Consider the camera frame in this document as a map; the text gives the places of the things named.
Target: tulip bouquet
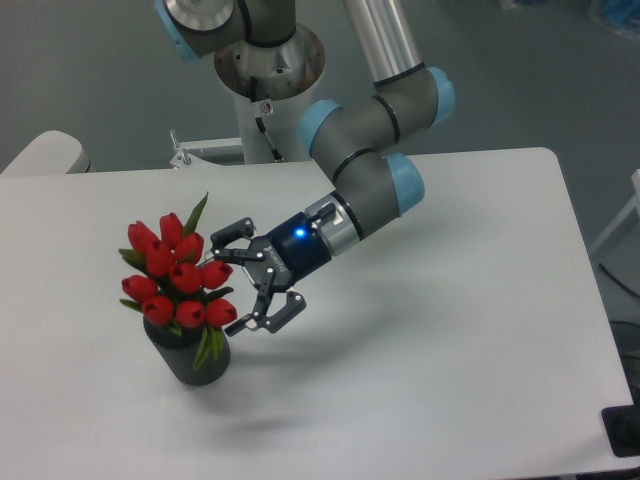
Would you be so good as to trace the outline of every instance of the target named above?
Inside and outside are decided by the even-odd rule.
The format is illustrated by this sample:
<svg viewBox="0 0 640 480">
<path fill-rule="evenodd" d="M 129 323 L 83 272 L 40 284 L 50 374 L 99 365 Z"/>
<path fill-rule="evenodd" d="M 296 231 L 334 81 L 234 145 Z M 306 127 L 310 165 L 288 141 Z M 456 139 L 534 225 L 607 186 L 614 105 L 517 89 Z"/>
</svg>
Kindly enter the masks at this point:
<svg viewBox="0 0 640 480">
<path fill-rule="evenodd" d="M 221 261 L 198 266 L 204 239 L 195 230 L 207 197 L 184 225 L 175 213 L 160 218 L 160 238 L 141 221 L 129 225 L 132 248 L 120 250 L 123 260 L 143 274 L 122 280 L 131 299 L 120 302 L 164 334 L 201 332 L 193 370 L 207 359 L 218 360 L 226 341 L 221 329 L 237 318 L 235 307 L 222 298 L 233 289 L 220 288 L 233 269 Z"/>
</svg>

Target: black cable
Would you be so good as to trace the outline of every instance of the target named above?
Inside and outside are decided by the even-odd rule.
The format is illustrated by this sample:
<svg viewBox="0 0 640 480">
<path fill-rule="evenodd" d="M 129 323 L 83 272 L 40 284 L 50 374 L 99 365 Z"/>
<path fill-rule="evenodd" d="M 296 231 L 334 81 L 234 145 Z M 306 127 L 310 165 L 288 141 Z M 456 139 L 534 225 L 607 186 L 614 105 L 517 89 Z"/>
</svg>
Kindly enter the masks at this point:
<svg viewBox="0 0 640 480">
<path fill-rule="evenodd" d="M 627 322 L 625 320 L 611 320 L 609 323 L 612 324 L 612 325 L 627 325 L 629 327 L 640 328 L 640 324 L 633 323 L 633 322 Z"/>
<path fill-rule="evenodd" d="M 625 292 L 627 292 L 629 295 L 631 295 L 633 298 L 637 298 L 638 300 L 640 300 L 640 294 L 634 292 L 633 290 L 631 290 L 629 287 L 627 287 L 624 283 L 622 283 L 620 280 L 618 280 L 613 273 L 611 273 L 607 267 L 605 267 L 603 264 L 599 263 L 598 264 L 598 268 L 600 268 L 600 270 L 602 270 L 602 273 L 604 273 L 607 277 L 609 277 L 611 279 L 611 281 L 613 283 L 615 283 L 616 285 L 618 285 L 621 289 L 623 289 Z"/>
</svg>

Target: light blue joint cap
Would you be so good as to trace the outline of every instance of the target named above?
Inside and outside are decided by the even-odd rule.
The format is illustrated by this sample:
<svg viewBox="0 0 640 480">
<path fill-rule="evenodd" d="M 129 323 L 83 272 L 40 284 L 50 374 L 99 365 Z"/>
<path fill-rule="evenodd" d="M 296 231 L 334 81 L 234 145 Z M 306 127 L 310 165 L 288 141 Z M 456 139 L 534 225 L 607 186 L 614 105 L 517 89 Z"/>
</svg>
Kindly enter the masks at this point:
<svg viewBox="0 0 640 480">
<path fill-rule="evenodd" d="M 169 13 L 164 8 L 164 2 L 162 0 L 156 0 L 153 7 L 156 9 L 156 13 L 160 17 L 160 20 L 162 20 L 162 24 L 169 34 L 169 37 L 171 37 L 173 45 L 176 47 L 178 55 L 180 55 L 182 61 L 192 62 L 194 60 L 198 60 L 200 57 L 198 57 L 196 52 L 191 50 L 191 47 L 184 41 L 184 38 L 182 38 L 182 35 L 180 35 L 180 32 L 171 21 Z"/>
<path fill-rule="evenodd" d="M 456 91 L 443 70 L 437 67 L 431 67 L 428 70 L 436 80 L 438 87 L 438 113 L 433 121 L 433 125 L 435 125 L 451 115 L 456 109 Z"/>
<path fill-rule="evenodd" d="M 402 153 L 389 155 L 387 162 L 396 186 L 398 211 L 402 216 L 424 198 L 424 182 L 413 162 Z"/>
<path fill-rule="evenodd" d="M 311 155 L 313 140 L 316 138 L 318 130 L 320 130 L 320 127 L 327 117 L 339 108 L 342 108 L 342 105 L 338 102 L 333 100 L 320 100 L 311 105 L 304 115 L 302 115 L 298 123 L 298 137 L 302 140 L 302 144 L 307 149 L 309 155 Z"/>
</svg>

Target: tulip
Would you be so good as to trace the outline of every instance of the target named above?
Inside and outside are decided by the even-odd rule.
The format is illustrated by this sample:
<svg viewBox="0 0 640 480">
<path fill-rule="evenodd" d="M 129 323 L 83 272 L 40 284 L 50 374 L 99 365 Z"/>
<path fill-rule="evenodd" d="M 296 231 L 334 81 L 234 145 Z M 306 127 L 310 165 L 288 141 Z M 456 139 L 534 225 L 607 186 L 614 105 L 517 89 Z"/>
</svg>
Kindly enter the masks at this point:
<svg viewBox="0 0 640 480">
<path fill-rule="evenodd" d="M 169 248 L 174 249 L 180 243 L 183 230 L 182 222 L 175 213 L 160 218 L 160 235 Z"/>
<path fill-rule="evenodd" d="M 214 300 L 207 305 L 207 322 L 213 327 L 222 328 L 238 318 L 236 307 L 224 298 Z"/>
<path fill-rule="evenodd" d="M 204 322 L 204 305 L 200 302 L 187 300 L 178 305 L 176 312 L 176 320 L 180 325 L 186 328 L 195 328 Z"/>
<path fill-rule="evenodd" d="M 195 293 L 202 286 L 200 269 L 190 263 L 178 263 L 171 267 L 169 278 L 171 283 L 183 293 Z"/>
<path fill-rule="evenodd" d="M 141 221 L 129 225 L 128 234 L 133 249 L 141 253 L 147 253 L 147 248 L 158 240 L 156 234 L 149 230 L 149 227 Z"/>
<path fill-rule="evenodd" d="M 178 262 L 184 262 L 187 257 L 189 263 L 195 265 L 200 261 L 202 256 L 202 248 L 204 247 L 204 238 L 198 233 L 192 233 L 184 237 L 180 243 L 176 246 L 175 257 Z"/>
<path fill-rule="evenodd" d="M 158 293 L 158 284 L 152 278 L 133 275 L 122 281 L 122 290 L 136 302 L 142 303 Z"/>
<path fill-rule="evenodd" d="M 169 246 L 156 240 L 147 250 L 147 272 L 154 277 L 166 277 L 175 264 L 175 259 Z"/>
<path fill-rule="evenodd" d="M 202 267 L 202 285 L 209 290 L 222 286 L 233 273 L 230 265 L 216 260 Z"/>
<path fill-rule="evenodd" d="M 154 325 L 166 325 L 173 318 L 173 302 L 164 295 L 156 295 L 142 304 L 142 313 Z"/>
</svg>

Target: dark gray vase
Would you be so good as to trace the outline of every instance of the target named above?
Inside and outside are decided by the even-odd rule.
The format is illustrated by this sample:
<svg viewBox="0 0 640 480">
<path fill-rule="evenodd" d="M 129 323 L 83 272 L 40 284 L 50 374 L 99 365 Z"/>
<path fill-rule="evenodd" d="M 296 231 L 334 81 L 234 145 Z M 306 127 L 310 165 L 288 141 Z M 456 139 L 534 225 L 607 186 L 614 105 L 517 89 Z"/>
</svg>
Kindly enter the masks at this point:
<svg viewBox="0 0 640 480">
<path fill-rule="evenodd" d="M 182 337 L 165 332 L 146 318 L 143 319 L 144 331 L 156 347 L 173 374 L 187 385 L 208 385 L 222 376 L 229 366 L 231 352 L 229 342 L 224 337 L 222 353 L 217 361 L 208 359 L 199 370 L 193 369 L 193 361 L 198 353 L 202 328 L 183 328 Z"/>
</svg>

